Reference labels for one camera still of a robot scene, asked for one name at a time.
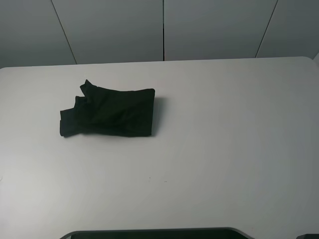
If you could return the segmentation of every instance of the white table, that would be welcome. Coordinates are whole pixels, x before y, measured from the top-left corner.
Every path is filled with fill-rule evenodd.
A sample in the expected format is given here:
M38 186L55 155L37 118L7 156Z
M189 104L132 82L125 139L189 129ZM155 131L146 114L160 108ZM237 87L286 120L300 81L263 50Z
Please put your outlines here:
M304 57L0 70L0 238L319 233L319 69ZM59 135L85 79L155 88L155 135Z

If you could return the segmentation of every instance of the table surface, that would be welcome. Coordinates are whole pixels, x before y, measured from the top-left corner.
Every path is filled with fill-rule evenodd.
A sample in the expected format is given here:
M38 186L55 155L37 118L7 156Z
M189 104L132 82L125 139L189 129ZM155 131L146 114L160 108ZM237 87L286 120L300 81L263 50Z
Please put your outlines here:
M0 238L232 227L319 233L319 69L309 58L0 70ZM156 90L154 135L59 135L85 79Z

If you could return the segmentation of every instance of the gray wall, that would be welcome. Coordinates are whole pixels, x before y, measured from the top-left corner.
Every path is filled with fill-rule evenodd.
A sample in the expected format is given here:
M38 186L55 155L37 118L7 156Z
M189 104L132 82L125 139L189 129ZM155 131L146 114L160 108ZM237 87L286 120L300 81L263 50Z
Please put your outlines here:
M163 60L162 0L53 0L78 64Z
M164 0L165 60L251 58L277 0Z
M75 64L50 0L0 0L0 68Z
M279 0L257 57L319 52L319 0Z

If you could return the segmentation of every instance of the black object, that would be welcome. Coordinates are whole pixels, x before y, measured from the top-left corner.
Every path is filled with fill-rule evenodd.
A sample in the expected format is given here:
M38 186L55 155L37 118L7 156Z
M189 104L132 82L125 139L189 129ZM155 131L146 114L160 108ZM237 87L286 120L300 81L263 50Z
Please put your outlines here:
M304 234L297 237L297 239L319 239L319 234Z
M74 232L71 239L248 239L232 228Z
M72 109L61 111L60 134L101 133L127 137L152 134L154 89L114 91L80 86L84 97L75 97Z

